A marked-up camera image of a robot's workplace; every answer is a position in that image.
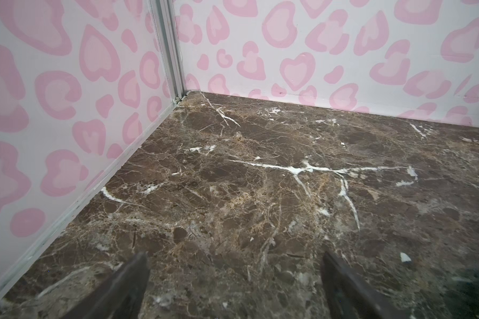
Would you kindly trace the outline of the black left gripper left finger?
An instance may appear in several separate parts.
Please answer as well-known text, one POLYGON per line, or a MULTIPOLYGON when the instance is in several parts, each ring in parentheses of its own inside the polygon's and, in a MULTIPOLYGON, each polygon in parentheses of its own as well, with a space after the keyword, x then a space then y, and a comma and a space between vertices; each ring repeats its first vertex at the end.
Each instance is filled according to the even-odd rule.
POLYGON ((138 318, 149 276, 147 255, 138 253, 63 317, 138 318))

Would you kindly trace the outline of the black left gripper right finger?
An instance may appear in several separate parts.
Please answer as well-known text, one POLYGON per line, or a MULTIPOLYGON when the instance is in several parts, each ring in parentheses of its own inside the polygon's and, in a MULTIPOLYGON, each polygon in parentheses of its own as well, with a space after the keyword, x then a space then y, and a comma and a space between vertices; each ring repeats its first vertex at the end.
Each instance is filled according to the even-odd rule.
POLYGON ((330 251, 323 255, 320 273, 331 318, 407 317, 330 251))

